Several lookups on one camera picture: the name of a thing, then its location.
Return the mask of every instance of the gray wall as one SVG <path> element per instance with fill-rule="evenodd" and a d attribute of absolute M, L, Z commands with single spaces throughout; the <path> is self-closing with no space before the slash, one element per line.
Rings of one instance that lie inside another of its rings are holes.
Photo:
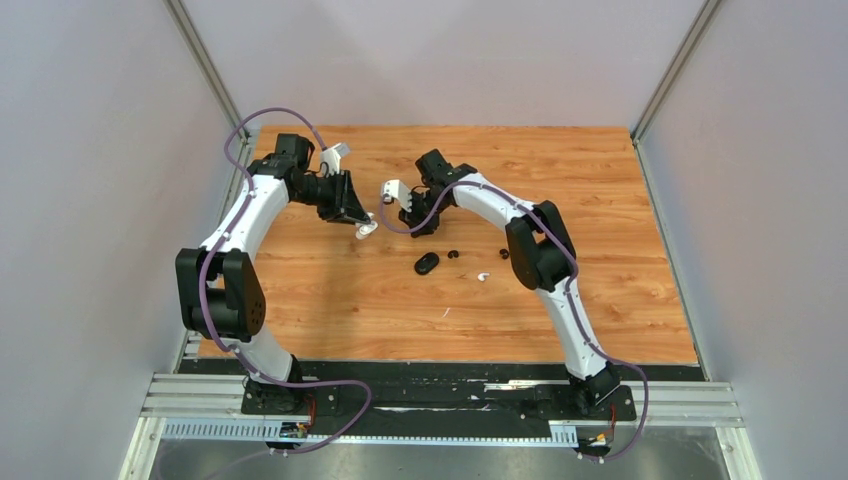
<path fill-rule="evenodd" d="M 244 113 L 284 104 L 324 124 L 633 125 L 703 0 L 185 3 Z"/>
<path fill-rule="evenodd" d="M 0 65 L 0 477 L 115 478 L 227 128 L 160 1 L 2 2 Z"/>
<path fill-rule="evenodd" d="M 848 3 L 728 0 L 645 142 L 714 377 L 764 478 L 843 478 Z"/>

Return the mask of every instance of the black mouse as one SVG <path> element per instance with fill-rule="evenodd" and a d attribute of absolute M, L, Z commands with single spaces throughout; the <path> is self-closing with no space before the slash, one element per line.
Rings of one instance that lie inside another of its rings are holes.
<path fill-rule="evenodd" d="M 439 256 L 436 255 L 436 252 L 427 252 L 415 262 L 415 273 L 418 275 L 427 275 L 438 264 Z"/>

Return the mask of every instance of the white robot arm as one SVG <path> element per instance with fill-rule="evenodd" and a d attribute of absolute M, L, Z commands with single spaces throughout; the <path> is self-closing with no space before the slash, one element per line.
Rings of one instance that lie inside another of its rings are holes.
<path fill-rule="evenodd" d="M 210 338 L 200 307 L 200 266 L 238 215 L 245 197 L 253 197 L 213 257 L 206 278 L 206 298 L 224 345 L 237 349 L 265 375 L 284 382 L 300 381 L 297 360 L 263 326 L 265 296 L 253 269 L 256 252 L 271 223 L 290 201 L 295 201 L 317 206 L 322 220 L 355 225 L 360 239 L 377 227 L 373 215 L 362 208 L 356 197 L 350 172 L 340 168 L 341 157 L 349 152 L 347 146 L 337 144 L 321 153 L 320 176 L 308 170 L 313 150 L 306 138 L 279 135 L 274 153 L 248 167 L 253 190 L 249 191 L 245 181 L 239 198 L 217 230 L 200 248 L 183 249 L 176 259 L 183 324 Z M 219 276 L 223 277 L 223 286 L 218 284 Z M 257 375 L 251 376 L 257 382 L 268 383 Z"/>
<path fill-rule="evenodd" d="M 535 212 L 575 256 L 574 246 L 556 206 L 547 201 L 533 204 L 496 187 L 486 188 L 494 186 L 476 169 L 465 164 L 453 167 L 438 150 L 425 154 L 415 165 L 426 190 L 413 192 L 399 180 L 390 180 L 383 184 L 382 191 L 384 201 L 397 200 L 400 204 L 398 217 L 403 223 L 410 227 L 422 226 L 420 229 L 413 228 L 416 231 L 410 232 L 412 236 L 435 232 L 439 226 L 439 214 L 451 205 L 470 210 L 505 232 L 513 271 L 545 305 L 565 351 L 565 365 L 572 381 L 585 387 L 584 400 L 593 405 L 612 393 L 620 383 L 618 375 L 604 358 L 588 346 L 578 327 L 579 322 L 590 342 L 598 345 L 576 281 L 571 280 L 569 285 L 574 309 L 566 296 L 565 285 L 571 273 L 569 263 L 550 239 L 537 243 L 533 236 L 534 231 L 540 230 L 528 218 L 528 211 Z M 432 216 L 429 215 L 431 211 L 435 212 Z"/>

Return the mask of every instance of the wooden table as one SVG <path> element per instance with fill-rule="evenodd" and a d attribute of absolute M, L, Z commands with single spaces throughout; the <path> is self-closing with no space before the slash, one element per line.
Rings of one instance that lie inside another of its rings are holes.
<path fill-rule="evenodd" d="M 697 361 L 638 161 L 624 128 L 320 127 L 329 145 L 347 142 L 365 208 L 377 212 L 385 180 L 420 183 L 414 161 L 432 148 L 531 201 L 558 207 L 577 249 L 580 292 L 609 353 L 631 362 Z M 256 157 L 277 133 L 265 127 Z M 317 154 L 312 168 L 317 169 Z M 397 205 L 389 207 L 397 220 Z M 290 204 L 265 237 L 256 271 L 266 325 L 301 358 L 561 361 L 536 295 L 498 253 L 504 235 L 476 215 L 446 210 L 435 235 L 412 239 L 382 225 L 366 240 Z M 460 257 L 448 259 L 449 250 Z M 426 276 L 413 263 L 434 251 Z M 489 272 L 485 282 L 477 280 Z M 201 354 L 216 354 L 205 342 Z"/>

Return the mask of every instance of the gray floor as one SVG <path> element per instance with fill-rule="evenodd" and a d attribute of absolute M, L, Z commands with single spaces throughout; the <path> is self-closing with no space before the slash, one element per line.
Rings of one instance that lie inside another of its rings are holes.
<path fill-rule="evenodd" d="M 616 443 L 628 439 L 624 428 Z M 203 479 L 264 445 L 224 441 L 165 441 L 159 461 L 163 480 Z M 727 479 L 710 428 L 653 428 L 625 457 L 605 465 L 577 460 L 571 450 L 517 447 L 330 445 L 303 456 L 261 457 L 216 479 Z M 158 480 L 156 471 L 151 479 Z"/>

